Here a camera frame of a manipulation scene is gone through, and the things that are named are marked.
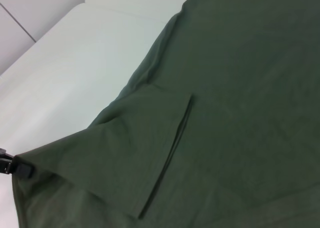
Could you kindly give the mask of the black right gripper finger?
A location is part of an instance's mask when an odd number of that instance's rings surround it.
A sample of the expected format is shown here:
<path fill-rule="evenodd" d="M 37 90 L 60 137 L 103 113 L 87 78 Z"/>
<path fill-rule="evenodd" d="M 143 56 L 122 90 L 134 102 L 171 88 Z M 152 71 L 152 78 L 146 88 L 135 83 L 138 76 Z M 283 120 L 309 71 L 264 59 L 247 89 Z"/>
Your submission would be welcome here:
<path fill-rule="evenodd" d="M 23 161 L 18 155 L 10 155 L 5 149 L 0 149 L 0 173 L 14 175 L 21 179 L 29 179 L 34 172 L 34 166 Z"/>

